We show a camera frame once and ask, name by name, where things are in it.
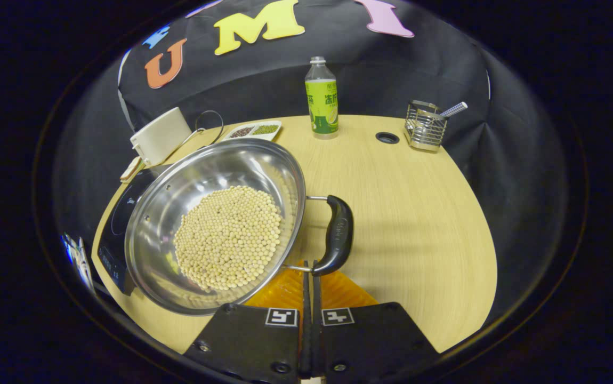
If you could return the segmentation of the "green label drink bottle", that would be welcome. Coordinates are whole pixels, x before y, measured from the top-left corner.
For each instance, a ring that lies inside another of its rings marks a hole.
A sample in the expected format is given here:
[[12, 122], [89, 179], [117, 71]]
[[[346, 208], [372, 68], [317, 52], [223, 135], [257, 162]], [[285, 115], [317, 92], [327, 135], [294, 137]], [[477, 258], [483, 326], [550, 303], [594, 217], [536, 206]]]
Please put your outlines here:
[[310, 65], [304, 78], [310, 126], [315, 138], [333, 139], [338, 136], [339, 130], [336, 77], [322, 56], [311, 57]]

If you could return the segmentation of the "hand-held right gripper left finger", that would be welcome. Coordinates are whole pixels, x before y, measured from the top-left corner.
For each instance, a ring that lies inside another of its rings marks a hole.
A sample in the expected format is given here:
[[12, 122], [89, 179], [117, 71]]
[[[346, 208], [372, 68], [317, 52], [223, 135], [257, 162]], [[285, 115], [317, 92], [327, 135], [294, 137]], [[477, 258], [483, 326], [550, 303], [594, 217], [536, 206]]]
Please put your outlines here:
[[246, 382], [298, 382], [312, 373], [310, 276], [286, 268], [242, 304], [223, 304], [184, 353]]

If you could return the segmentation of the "stainless steel pot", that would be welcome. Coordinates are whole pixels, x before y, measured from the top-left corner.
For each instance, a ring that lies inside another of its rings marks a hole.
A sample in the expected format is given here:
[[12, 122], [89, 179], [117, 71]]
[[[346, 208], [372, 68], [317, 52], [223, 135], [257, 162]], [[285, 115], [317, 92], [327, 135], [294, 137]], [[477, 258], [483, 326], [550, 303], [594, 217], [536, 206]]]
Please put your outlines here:
[[[183, 216], [204, 197], [231, 187], [250, 187], [268, 194], [277, 207], [279, 243], [257, 279], [245, 287], [204, 289], [173, 261], [182, 258], [175, 234]], [[217, 143], [185, 156], [163, 171], [136, 200], [128, 221], [124, 254], [134, 284], [161, 308], [187, 316], [213, 314], [226, 303], [245, 303], [265, 287], [296, 252], [305, 215], [304, 173], [284, 147], [263, 139]]]

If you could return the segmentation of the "pile of soybeans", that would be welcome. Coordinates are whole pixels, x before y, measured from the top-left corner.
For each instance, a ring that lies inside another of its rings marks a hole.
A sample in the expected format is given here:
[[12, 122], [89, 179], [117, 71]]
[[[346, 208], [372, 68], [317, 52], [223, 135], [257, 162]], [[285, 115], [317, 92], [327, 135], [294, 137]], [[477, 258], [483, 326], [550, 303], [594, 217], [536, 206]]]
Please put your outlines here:
[[215, 190], [181, 216], [173, 239], [178, 267], [205, 291], [247, 286], [277, 253], [281, 222], [274, 199], [262, 190]]

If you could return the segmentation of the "white bread sandwich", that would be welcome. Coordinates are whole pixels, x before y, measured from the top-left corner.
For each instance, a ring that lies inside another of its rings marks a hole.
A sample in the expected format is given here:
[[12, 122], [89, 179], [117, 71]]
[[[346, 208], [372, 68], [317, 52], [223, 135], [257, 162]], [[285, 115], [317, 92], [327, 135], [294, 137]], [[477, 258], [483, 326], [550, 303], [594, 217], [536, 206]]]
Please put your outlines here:
[[145, 163], [143, 162], [143, 158], [141, 158], [140, 156], [134, 158], [134, 160], [132, 160], [129, 163], [129, 166], [126, 168], [126, 170], [124, 170], [124, 172], [122, 172], [122, 174], [120, 175], [120, 182], [122, 184], [128, 184], [129, 181], [134, 177], [134, 175], [138, 174], [139, 172], [141, 172], [141, 170], [143, 170]]

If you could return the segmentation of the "white toaster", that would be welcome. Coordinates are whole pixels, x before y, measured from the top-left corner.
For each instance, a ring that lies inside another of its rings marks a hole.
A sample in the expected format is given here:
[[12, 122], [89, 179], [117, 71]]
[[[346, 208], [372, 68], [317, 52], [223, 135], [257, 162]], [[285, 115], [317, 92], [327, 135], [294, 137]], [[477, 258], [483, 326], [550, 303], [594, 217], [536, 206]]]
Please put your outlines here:
[[146, 124], [133, 134], [133, 150], [145, 166], [160, 165], [192, 134], [179, 107], [175, 107]]

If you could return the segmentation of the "black backdrop cloth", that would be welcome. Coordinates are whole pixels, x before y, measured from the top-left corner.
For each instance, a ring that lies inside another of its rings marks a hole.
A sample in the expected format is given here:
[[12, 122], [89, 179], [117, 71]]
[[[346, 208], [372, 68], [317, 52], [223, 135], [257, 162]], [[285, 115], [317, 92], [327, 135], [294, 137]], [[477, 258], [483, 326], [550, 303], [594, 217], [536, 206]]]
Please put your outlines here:
[[562, 140], [548, 112], [497, 56], [435, 14], [383, 0], [409, 37], [368, 29], [355, 0], [299, 0], [304, 34], [243, 41], [215, 54], [215, 23], [251, 19], [274, 0], [221, 0], [159, 22], [109, 62], [75, 105], [60, 141], [54, 210], [63, 231], [87, 238], [135, 156], [129, 138], [180, 107], [192, 124], [206, 110], [224, 123], [308, 114], [303, 78], [323, 55], [338, 81], [341, 114], [403, 117], [407, 100], [440, 107], [465, 101], [443, 146], [472, 187], [497, 258], [491, 321], [518, 304], [555, 255], [569, 203]]

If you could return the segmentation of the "white divided bean dish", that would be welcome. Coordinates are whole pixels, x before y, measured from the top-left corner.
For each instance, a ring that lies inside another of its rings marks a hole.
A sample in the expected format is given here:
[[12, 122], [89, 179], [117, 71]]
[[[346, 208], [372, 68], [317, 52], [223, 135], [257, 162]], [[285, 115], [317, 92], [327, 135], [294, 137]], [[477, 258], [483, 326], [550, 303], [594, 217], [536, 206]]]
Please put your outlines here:
[[282, 122], [280, 120], [265, 120], [256, 123], [246, 123], [231, 131], [221, 141], [258, 138], [273, 141], [280, 132]]

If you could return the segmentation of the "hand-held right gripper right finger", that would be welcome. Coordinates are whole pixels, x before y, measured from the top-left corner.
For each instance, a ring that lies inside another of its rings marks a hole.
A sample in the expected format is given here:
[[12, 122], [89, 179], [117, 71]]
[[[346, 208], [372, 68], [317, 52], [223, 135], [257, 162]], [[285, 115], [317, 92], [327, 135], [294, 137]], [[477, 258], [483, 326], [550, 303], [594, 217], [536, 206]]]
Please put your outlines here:
[[439, 357], [400, 303], [376, 301], [340, 271], [313, 278], [313, 377], [403, 380]]

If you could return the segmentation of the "black induction cooktop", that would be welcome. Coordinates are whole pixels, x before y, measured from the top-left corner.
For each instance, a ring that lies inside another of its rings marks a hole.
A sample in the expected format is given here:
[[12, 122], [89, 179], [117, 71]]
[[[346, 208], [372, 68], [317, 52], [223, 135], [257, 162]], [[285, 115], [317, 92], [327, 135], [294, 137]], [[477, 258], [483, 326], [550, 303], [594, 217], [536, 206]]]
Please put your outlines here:
[[125, 233], [128, 220], [136, 203], [145, 190], [157, 177], [170, 166], [160, 165], [136, 173], [133, 180], [126, 185], [125, 191], [117, 199], [116, 206], [111, 210], [99, 241], [99, 260], [110, 281], [114, 283], [119, 293], [131, 296], [134, 283], [129, 275], [124, 253]]

